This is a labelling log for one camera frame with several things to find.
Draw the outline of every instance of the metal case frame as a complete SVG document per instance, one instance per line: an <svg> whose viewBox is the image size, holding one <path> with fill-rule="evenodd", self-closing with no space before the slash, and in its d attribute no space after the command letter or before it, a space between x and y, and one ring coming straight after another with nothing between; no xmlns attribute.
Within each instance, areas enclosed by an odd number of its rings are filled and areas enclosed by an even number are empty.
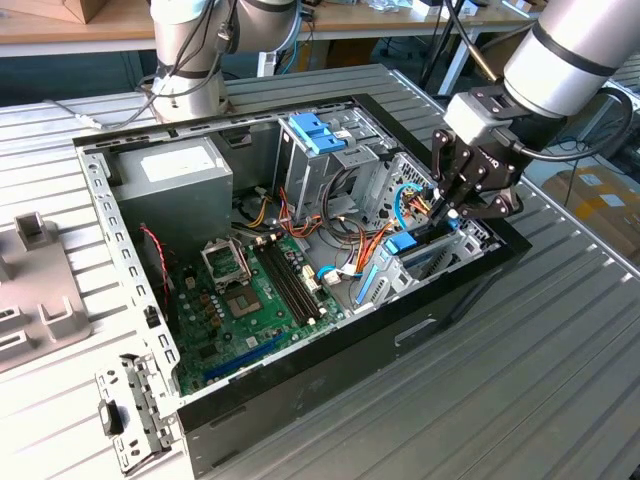
<svg viewBox="0 0 640 480"><path fill-rule="evenodd" d="M277 112L315 109L344 102L353 102L363 109L382 126L386 134L394 137L415 158L423 163L430 160L431 152L368 95L289 105ZM246 117L247 114L242 114L146 127L128 131L124 140L122 133L108 133L76 139L74 144L85 156L91 158L93 154L94 160L99 161L100 156L97 154L114 145L127 148L126 144L131 142L196 135L211 128L208 126L210 122L237 125L246 122L243 120ZM115 218L117 225L117 205L113 205L115 202L112 198L100 197L100 188L106 186L106 177L96 176L97 169L92 169L91 163L83 164L83 167L86 167L85 173L90 181L98 181L91 187L95 192L94 201L102 221L114 226L110 218ZM107 212L105 202L110 204ZM410 293L394 302L370 311L366 315L366 321L354 321L334 330L259 369L236 376L223 388L182 404L177 409L177 416L186 438L195 477L207 474L235 454L293 422L458 321L498 275L517 263L531 247L503 219L484 220L481 223L502 241L500 248L486 252L471 264L440 275L426 286L410 289ZM113 239L108 234L106 237L114 258L122 255L123 248L134 251L133 245L123 245L130 243L125 239ZM144 311L147 306L154 306L159 311L158 305L144 274L140 272L134 275L131 270L130 274L131 278L123 281L132 281L133 291L137 291L140 297L135 304L140 310L141 327L151 327ZM164 320L158 321L156 318L154 324L154 335L147 341L155 341L154 351L159 349L164 353L155 355L158 366L161 369L172 368L179 360L177 349ZM170 385L169 388L175 389L175 385ZM167 415L175 412L166 397L158 398L157 405L161 416L163 410Z"/></svg>

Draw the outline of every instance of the wooden table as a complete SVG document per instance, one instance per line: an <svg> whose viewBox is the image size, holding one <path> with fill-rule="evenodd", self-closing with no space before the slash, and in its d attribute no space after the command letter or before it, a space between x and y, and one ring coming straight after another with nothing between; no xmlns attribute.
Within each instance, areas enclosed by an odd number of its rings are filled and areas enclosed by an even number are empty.
<svg viewBox="0 0 640 480"><path fill-rule="evenodd" d="M314 40L432 35L436 16L412 9L380 13L366 4L322 3L316 9ZM146 0L110 0L89 25L4 11L0 18L0 57L150 50L155 48L153 21ZM463 18L469 37L516 28L528 20L495 3L474 17ZM440 22L440 29L446 21ZM298 40L309 38L303 24ZM458 49L440 93L448 93L467 59ZM260 55L258 76L272 74L272 56Z"/></svg>

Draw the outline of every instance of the ram slot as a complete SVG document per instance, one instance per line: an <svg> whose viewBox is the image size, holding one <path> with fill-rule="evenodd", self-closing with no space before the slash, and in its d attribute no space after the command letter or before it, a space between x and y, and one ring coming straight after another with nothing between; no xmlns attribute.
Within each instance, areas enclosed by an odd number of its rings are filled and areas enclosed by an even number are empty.
<svg viewBox="0 0 640 480"><path fill-rule="evenodd" d="M298 325L306 325L310 318L319 318L320 312L313 298L291 271L280 249L266 246L255 253Z"/></svg>
<svg viewBox="0 0 640 480"><path fill-rule="evenodd" d="M303 303L309 317L318 318L320 316L320 312L316 306L315 300L311 297L311 294L307 290L307 287L302 283L302 280L300 280L300 278L291 270L289 263L284 258L282 250L274 245L271 249L270 255L282 274L288 278L291 286L295 288L296 296L298 297L298 300Z"/></svg>

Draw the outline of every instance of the perforated metal table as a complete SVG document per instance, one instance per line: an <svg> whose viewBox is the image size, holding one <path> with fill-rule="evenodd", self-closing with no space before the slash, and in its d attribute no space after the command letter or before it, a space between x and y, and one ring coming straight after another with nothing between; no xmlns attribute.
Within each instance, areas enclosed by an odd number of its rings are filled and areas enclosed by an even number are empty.
<svg viewBox="0 0 640 480"><path fill-rule="evenodd" d="M427 145L433 102L382 66L229 83L238 110L369 93ZM102 122L137 94L69 101ZM134 125L152 124L151 114ZM0 228L57 222L94 327L0 375L2 478L118 478L93 373L140 348L70 139L47 105L0 110ZM528 182L511 222L533 244L443 335L221 466L235 479L628 478L640 463L640 274ZM174 449L137 478L189 478Z"/></svg>

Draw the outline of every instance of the green circuit board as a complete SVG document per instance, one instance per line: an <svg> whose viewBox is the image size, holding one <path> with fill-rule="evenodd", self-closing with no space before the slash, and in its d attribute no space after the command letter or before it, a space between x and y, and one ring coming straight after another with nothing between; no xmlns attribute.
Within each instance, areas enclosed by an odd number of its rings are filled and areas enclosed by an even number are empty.
<svg viewBox="0 0 640 480"><path fill-rule="evenodd" d="M294 275L306 288L304 273L300 270L307 263L295 241L284 237L275 246L283 258L287 255L289 259L295 258L297 271ZM323 314L314 319L315 324L296 321L281 296L281 280L269 277L268 268L258 256L257 250L245 248L252 271L250 281L247 285L229 285L221 293L215 291L204 261L193 261L173 269L171 279L177 299L173 321L177 325L173 324L172 335L181 357L177 374L183 395L192 394L215 378L229 375L344 318L338 303L322 287L309 295ZM230 251L208 259L216 272L228 273L238 268ZM212 372L216 371L221 374L212 378Z"/></svg>

